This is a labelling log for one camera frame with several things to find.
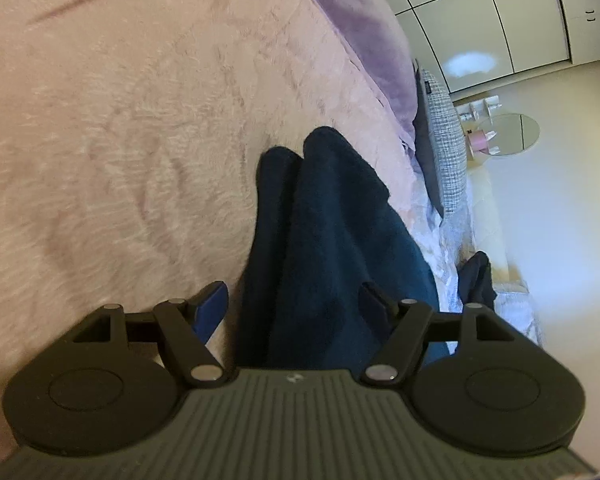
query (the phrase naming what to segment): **purple pillow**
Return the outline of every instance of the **purple pillow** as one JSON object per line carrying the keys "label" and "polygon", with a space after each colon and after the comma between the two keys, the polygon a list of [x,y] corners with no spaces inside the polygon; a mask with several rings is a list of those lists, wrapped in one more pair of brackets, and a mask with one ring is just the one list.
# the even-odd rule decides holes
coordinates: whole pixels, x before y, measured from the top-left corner
{"label": "purple pillow", "polygon": [[409,43],[385,0],[314,0],[331,21],[353,63],[391,110],[398,135],[414,149],[418,96]]}

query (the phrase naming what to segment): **metal rivet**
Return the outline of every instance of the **metal rivet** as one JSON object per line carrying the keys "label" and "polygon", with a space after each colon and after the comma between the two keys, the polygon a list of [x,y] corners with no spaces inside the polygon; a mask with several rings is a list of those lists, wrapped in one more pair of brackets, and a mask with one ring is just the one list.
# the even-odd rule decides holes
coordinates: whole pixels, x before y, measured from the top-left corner
{"label": "metal rivet", "polygon": [[398,376],[398,370],[390,365],[373,365],[365,370],[365,375],[374,381],[393,381]]}
{"label": "metal rivet", "polygon": [[197,381],[217,381],[222,377],[222,368],[216,365],[199,365],[192,368],[191,377]]}

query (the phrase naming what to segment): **black device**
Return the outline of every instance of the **black device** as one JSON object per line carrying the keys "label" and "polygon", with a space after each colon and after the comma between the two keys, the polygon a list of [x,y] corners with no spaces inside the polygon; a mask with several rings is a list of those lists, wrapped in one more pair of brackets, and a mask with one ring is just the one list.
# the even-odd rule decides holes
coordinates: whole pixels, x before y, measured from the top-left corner
{"label": "black device", "polygon": [[[363,377],[225,370],[204,343],[226,286],[142,314],[103,306],[17,373],[3,398],[20,447],[0,480],[545,480],[592,469],[568,449],[577,379],[493,311],[441,314],[361,286],[394,326]],[[458,341],[421,366],[429,342]],[[131,352],[156,342],[164,367]]]}

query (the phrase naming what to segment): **round mirror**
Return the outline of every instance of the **round mirror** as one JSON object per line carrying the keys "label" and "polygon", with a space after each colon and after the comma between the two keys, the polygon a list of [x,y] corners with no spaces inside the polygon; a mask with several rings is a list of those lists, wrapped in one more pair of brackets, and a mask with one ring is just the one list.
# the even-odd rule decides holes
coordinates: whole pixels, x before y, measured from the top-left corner
{"label": "round mirror", "polygon": [[489,139],[493,156],[514,155],[531,148],[540,137],[540,126],[531,117],[521,114],[496,115],[480,123],[479,130],[485,134],[495,132]]}

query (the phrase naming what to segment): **navy fabric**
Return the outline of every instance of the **navy fabric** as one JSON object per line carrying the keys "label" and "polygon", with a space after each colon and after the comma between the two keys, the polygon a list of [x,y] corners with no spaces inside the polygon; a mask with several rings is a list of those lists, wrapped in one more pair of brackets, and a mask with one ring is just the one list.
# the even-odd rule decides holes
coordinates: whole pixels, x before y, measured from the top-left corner
{"label": "navy fabric", "polygon": [[[358,376],[384,342],[360,315],[365,282],[438,309],[431,270],[389,206],[387,188],[336,130],[314,130],[304,160],[269,150],[257,186],[238,365],[348,368]],[[445,344],[432,344],[426,361],[444,355]]]}

